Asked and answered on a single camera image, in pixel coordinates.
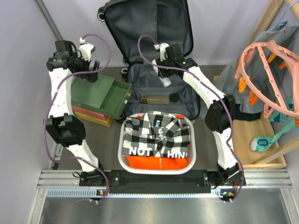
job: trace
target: white wall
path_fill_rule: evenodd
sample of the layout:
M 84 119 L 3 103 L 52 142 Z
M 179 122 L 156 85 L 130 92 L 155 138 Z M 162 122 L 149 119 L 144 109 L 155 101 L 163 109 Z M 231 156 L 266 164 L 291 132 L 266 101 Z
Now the white wall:
M 108 0 L 44 0 L 57 28 L 66 40 L 78 43 L 86 33 L 97 33 L 112 46 L 111 66 L 122 66 L 122 55 L 104 22 L 99 7 Z M 188 0 L 194 37 L 190 55 L 199 64 L 227 64 L 245 47 L 268 0 Z M 95 59 L 107 61 L 103 43 L 96 40 Z
M 33 0 L 1 1 L 0 21 L 0 223 L 22 224 L 50 164 L 42 126 L 55 39 Z
M 279 19 L 282 17 L 282 15 L 284 14 L 286 9 L 287 9 L 287 5 L 284 3 L 283 6 L 279 9 L 279 11 L 278 11 L 277 15 L 275 16 L 274 20 L 272 21 L 272 24 L 270 25 L 270 27 L 273 27 L 278 23 Z M 282 20 L 282 22 L 284 22 L 284 21 L 289 21 L 290 25 L 299 26 L 299 21 L 293 15 L 291 10 L 288 11 L 286 16 Z M 294 53 L 299 55 L 299 37 L 296 40 L 295 48 L 293 51 L 294 51 Z M 291 78 L 290 74 L 287 73 L 287 74 L 285 74 L 285 77 L 283 80 L 283 93 L 285 96 L 289 96 L 292 93 L 292 88 L 290 88 L 290 86 L 292 86 L 292 78 Z M 278 132 L 282 128 L 282 126 L 280 124 L 275 124 L 275 123 L 273 123 L 273 127 L 276 132 Z M 299 128 L 285 134 L 283 137 L 280 138 L 279 143 L 284 144 L 298 135 L 299 135 Z M 299 198 L 299 176 L 298 176 L 299 149 L 286 154 L 285 160 L 287 163 L 287 169 L 288 169 L 289 175 L 291 177 L 291 181 L 294 185 L 295 191 Z

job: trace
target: green box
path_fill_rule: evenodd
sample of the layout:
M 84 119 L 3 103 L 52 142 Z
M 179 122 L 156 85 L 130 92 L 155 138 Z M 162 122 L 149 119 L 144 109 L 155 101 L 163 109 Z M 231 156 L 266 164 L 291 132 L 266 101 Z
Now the green box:
M 132 85 L 115 78 L 98 75 L 90 83 L 77 78 L 71 86 L 71 104 L 90 111 L 119 119 L 132 93 Z

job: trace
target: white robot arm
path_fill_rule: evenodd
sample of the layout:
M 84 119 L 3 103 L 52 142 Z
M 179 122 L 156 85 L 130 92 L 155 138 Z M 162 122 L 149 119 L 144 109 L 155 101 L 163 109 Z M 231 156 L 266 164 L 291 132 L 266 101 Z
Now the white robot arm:
M 76 71 L 89 71 L 92 53 L 95 47 L 80 39 L 79 52 L 73 52 L 70 41 L 55 42 L 57 52 L 49 58 L 47 67 L 51 78 L 52 99 L 60 82 Z M 93 70 L 98 69 L 99 62 L 95 61 Z M 95 82 L 97 73 L 92 75 L 80 75 L 87 81 Z M 76 157 L 80 157 L 90 164 L 99 167 L 99 160 L 92 154 L 85 140 L 85 128 L 83 123 L 73 116 L 71 108 L 71 84 L 75 77 L 66 79 L 57 93 L 56 100 L 51 107 L 46 123 L 46 130 L 57 144 L 61 144 L 70 150 Z M 78 160 L 82 171 L 91 172 L 94 168 L 82 160 Z
M 196 76 L 194 77 L 188 72 L 158 69 L 157 67 L 154 67 L 165 87 L 171 84 L 168 78 L 169 76 L 179 75 L 203 99 L 208 108 L 205 121 L 208 128 L 213 132 L 216 140 L 216 146 L 218 150 L 218 169 L 220 170 L 224 180 L 230 179 L 239 172 L 239 165 L 227 145 L 231 128 L 229 126 L 227 114 L 224 112 L 224 109 L 219 102 L 219 98 L 210 89 L 216 92 L 217 95 L 219 95 L 227 104 L 232 117 L 235 111 L 235 99 L 233 96 L 226 96 L 223 92 L 218 90 L 210 82 L 210 80 L 205 77 L 199 66 L 191 58 L 185 59 L 181 53 L 180 47 L 177 44 L 169 46 L 166 43 L 162 43 L 155 44 L 154 47 L 157 51 L 160 51 L 160 58 L 154 60 L 154 64 L 183 68 L 185 70 L 189 70 Z M 229 141 L 229 145 L 231 145 L 231 148 L 233 149 L 232 140 Z

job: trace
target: wooden shelf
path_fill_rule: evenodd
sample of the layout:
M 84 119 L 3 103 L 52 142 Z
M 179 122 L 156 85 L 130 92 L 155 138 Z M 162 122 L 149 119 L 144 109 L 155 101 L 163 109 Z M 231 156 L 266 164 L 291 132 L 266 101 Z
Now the wooden shelf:
M 268 119 L 265 119 L 263 115 L 261 115 L 259 120 L 254 121 L 234 120 L 234 151 L 241 160 L 244 168 L 278 169 L 286 167 L 286 162 L 283 155 L 269 163 L 254 163 L 256 160 L 260 159 L 264 155 L 270 154 L 273 150 L 279 147 L 278 142 L 276 142 L 265 152 L 252 151 L 250 149 L 250 142 L 252 139 L 259 136 L 274 136 L 271 123 Z
M 290 6 L 293 2 L 295 2 L 295 0 L 285 0 L 285 3 Z M 299 21 L 299 6 L 298 4 L 294 4 L 291 7 L 291 11 L 293 12 L 294 16 L 297 18 L 297 20 Z

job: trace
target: laundry basket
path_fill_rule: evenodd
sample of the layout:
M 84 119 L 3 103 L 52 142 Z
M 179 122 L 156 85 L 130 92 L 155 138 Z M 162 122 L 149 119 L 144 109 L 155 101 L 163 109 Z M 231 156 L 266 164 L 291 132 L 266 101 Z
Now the laundry basket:
M 133 114 L 130 117 L 136 118 L 137 116 L 143 116 L 144 113 L 139 114 Z M 124 126 L 125 123 L 121 126 L 121 135 L 120 135 L 120 143 L 118 146 L 118 160 L 121 164 L 121 166 L 128 172 L 134 173 L 134 174 L 154 174 L 154 175 L 178 175 L 183 174 L 189 171 L 193 165 L 195 164 L 196 160 L 196 147 L 195 147 L 195 137 L 194 137 L 194 128 L 191 123 L 191 121 L 184 116 L 186 124 L 190 127 L 190 144 L 188 145 L 188 156 L 189 159 L 189 165 L 186 166 L 183 169 L 177 169 L 177 170 L 156 170 L 156 169 L 136 169 L 129 166 L 129 161 L 127 159 L 127 156 L 122 155 L 122 145 L 123 145 L 123 139 L 124 139 Z

